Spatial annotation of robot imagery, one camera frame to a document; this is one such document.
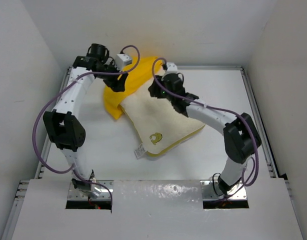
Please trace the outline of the yellow printed pillowcase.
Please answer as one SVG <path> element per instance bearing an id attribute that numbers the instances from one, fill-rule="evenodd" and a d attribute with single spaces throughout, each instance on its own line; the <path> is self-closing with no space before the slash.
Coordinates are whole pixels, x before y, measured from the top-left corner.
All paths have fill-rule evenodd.
<path id="1" fill-rule="evenodd" d="M 120 104 L 125 98 L 135 93 L 143 84 L 149 81 L 152 75 L 152 65 L 157 59 L 157 56 L 141 58 L 138 66 L 131 72 L 125 82 L 124 92 L 114 92 L 109 87 L 105 86 L 103 90 L 103 105 L 104 109 L 118 120 L 123 114 Z"/>

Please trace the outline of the cream foam pillow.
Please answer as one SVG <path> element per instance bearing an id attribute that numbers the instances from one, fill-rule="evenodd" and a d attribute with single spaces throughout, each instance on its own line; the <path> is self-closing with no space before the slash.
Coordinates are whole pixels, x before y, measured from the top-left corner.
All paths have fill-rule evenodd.
<path id="1" fill-rule="evenodd" d="M 167 99 L 151 97 L 148 88 L 152 83 L 148 80 L 119 104 L 141 140 L 134 150 L 138 159 L 162 156 L 205 127 L 201 121 L 176 112 Z"/>

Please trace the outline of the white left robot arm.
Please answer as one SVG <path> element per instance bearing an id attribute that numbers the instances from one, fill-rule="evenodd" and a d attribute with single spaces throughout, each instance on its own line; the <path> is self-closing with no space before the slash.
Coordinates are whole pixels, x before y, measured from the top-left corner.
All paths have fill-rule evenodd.
<path id="1" fill-rule="evenodd" d="M 88 165 L 84 153 L 86 130 L 78 120 L 80 108 L 96 78 L 102 79 L 114 92 L 123 92 L 128 77 L 127 73 L 123 73 L 123 69 L 132 62 L 132 58 L 123 51 L 111 57 L 104 45 L 93 43 L 86 55 L 75 58 L 67 90 L 61 94 L 54 108 L 43 114 L 50 141 L 72 167 L 71 181 L 74 188 L 92 199 L 100 196 L 103 187 L 97 184 L 94 171 Z"/>

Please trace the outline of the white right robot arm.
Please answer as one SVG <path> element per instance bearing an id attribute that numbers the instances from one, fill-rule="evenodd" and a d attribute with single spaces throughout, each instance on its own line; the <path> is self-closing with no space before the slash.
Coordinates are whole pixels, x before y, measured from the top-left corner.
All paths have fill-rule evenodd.
<path id="1" fill-rule="evenodd" d="M 174 110 L 187 118 L 198 120 L 219 132 L 224 138 L 227 160 L 218 177 L 218 188 L 226 195 L 235 185 L 244 179 L 245 167 L 249 159 L 254 159 L 253 177 L 259 174 L 258 148 L 262 140 L 251 116 L 234 111 L 212 107 L 203 103 L 198 96 L 186 92 L 184 81 L 177 73 L 163 76 L 154 75 L 148 88 L 151 97 L 167 99 Z"/>

